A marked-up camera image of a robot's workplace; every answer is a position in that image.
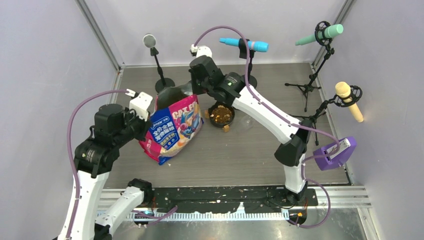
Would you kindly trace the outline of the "colourful pet food bag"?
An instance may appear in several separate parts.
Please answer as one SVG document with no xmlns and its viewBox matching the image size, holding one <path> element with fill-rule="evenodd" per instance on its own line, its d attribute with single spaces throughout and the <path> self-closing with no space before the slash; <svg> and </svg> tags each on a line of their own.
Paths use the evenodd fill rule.
<svg viewBox="0 0 424 240">
<path fill-rule="evenodd" d="M 151 127 L 139 141 L 144 153 L 159 165 L 175 157 L 201 130 L 203 118 L 192 83 L 166 87 L 154 102 Z"/>
</svg>

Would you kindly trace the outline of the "clear plastic scoop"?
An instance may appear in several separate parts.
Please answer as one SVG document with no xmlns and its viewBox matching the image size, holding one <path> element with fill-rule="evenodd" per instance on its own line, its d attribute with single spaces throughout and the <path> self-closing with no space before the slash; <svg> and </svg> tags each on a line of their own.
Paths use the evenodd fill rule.
<svg viewBox="0 0 424 240">
<path fill-rule="evenodd" d="M 250 115 L 243 116 L 236 124 L 236 130 L 239 133 L 249 131 L 256 123 L 256 120 Z"/>
</svg>

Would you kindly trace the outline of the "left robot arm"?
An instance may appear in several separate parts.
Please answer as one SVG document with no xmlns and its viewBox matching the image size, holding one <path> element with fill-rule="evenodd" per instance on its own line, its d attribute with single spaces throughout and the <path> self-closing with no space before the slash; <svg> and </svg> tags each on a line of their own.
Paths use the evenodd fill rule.
<svg viewBox="0 0 424 240">
<path fill-rule="evenodd" d="M 133 209 L 153 202 L 152 184 L 135 178 L 118 200 L 98 215 L 102 191 L 120 148 L 133 139 L 146 137 L 151 126 L 148 107 L 147 103 L 132 103 L 129 107 L 113 103 L 99 108 L 90 136 L 74 152 L 79 186 L 72 192 L 77 194 L 78 206 L 70 202 L 58 240 L 110 240 Z"/>
</svg>

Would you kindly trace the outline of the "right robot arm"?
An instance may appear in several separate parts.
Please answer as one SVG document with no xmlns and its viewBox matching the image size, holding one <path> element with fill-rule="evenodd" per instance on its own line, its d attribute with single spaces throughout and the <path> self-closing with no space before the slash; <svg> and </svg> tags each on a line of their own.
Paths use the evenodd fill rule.
<svg viewBox="0 0 424 240">
<path fill-rule="evenodd" d="M 216 101 L 231 105 L 252 117 L 280 142 L 274 153 L 283 165 L 285 198 L 291 205 L 299 205 L 306 197 L 308 182 L 303 176 L 310 138 L 309 120 L 298 120 L 264 99 L 246 78 L 236 72 L 223 73 L 214 60 L 206 55 L 196 57 L 189 64 L 191 86 L 195 94 L 208 94 Z"/>
</svg>

